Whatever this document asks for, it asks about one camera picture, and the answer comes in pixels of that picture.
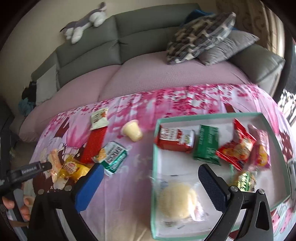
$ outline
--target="white snack package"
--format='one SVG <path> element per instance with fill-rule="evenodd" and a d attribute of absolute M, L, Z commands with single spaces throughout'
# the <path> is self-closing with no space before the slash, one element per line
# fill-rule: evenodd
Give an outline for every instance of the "white snack package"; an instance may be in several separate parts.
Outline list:
<path fill-rule="evenodd" d="M 91 130 L 102 128 L 109 125 L 107 120 L 108 108 L 103 108 L 91 114 Z"/>

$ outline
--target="pink blanket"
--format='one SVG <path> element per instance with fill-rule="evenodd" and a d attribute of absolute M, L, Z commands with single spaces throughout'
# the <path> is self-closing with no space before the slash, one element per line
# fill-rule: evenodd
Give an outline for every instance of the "pink blanket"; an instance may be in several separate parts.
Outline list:
<path fill-rule="evenodd" d="M 295 138 L 277 104 L 255 85 L 198 85 L 140 92 L 82 106 L 58 114 L 44 130 L 31 162 L 45 161 L 54 148 L 65 160 L 70 154 L 80 159 L 89 136 L 92 112 L 109 107 L 109 127 L 104 144 L 121 143 L 129 156 L 112 177 L 105 176 L 82 217 L 98 240 L 152 240 L 150 232 L 153 131 L 164 117 L 227 112 L 262 112 L 283 149 L 286 160 L 294 156 Z M 139 120 L 144 137 L 132 142 L 120 134 L 121 127 Z M 50 174 L 40 174 L 30 184 L 31 195 L 39 189 L 62 189 L 70 180 L 52 183 Z M 287 200 L 272 212 L 275 240 L 284 240 L 296 222 Z"/>

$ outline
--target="red snack package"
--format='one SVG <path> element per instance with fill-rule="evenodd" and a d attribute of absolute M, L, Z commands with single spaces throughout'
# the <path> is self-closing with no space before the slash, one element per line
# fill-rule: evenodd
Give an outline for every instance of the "red snack package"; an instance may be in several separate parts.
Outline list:
<path fill-rule="evenodd" d="M 107 126 L 92 130 L 89 139 L 87 141 L 86 147 L 82 153 L 80 159 L 81 163 L 92 163 L 92 158 L 97 155 L 102 148 L 103 140 L 107 130 Z"/>
<path fill-rule="evenodd" d="M 256 139 L 247 132 L 237 119 L 234 119 L 233 126 L 233 140 L 221 146 L 216 151 L 216 155 L 241 171 L 248 160 L 253 145 L 256 143 Z"/>
<path fill-rule="evenodd" d="M 257 140 L 249 156 L 250 166 L 248 170 L 269 169 L 270 156 L 267 131 L 258 130 L 255 126 L 250 124 L 248 125 L 248 129 L 250 134 Z"/>
<path fill-rule="evenodd" d="M 195 133 L 193 130 L 162 128 L 154 143 L 161 149 L 189 153 L 193 149 Z"/>

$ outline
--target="bread bun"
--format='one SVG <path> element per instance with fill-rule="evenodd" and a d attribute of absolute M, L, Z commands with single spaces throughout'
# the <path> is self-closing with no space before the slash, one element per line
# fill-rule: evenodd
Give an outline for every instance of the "bread bun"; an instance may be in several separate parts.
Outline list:
<path fill-rule="evenodd" d="M 187 184 L 171 182 L 159 194 L 158 207 L 173 221 L 188 218 L 197 204 L 196 192 Z"/>

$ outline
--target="red wrapper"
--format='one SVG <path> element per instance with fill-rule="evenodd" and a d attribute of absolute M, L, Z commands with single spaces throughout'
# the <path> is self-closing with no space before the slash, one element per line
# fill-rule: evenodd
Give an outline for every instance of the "red wrapper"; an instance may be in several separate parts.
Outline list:
<path fill-rule="evenodd" d="M 216 151 L 216 155 L 241 171 L 248 160 L 253 145 L 256 143 L 256 139 L 247 132 L 237 119 L 234 119 L 233 126 L 233 140 L 221 146 Z"/>
<path fill-rule="evenodd" d="M 92 158 L 97 155 L 102 148 L 103 140 L 107 130 L 106 127 L 92 130 L 89 139 L 87 141 L 86 147 L 82 153 L 80 159 L 81 163 L 92 163 Z"/>
<path fill-rule="evenodd" d="M 194 138 L 195 133 L 193 130 L 162 128 L 160 126 L 154 143 L 161 149 L 189 153 L 193 149 Z"/>

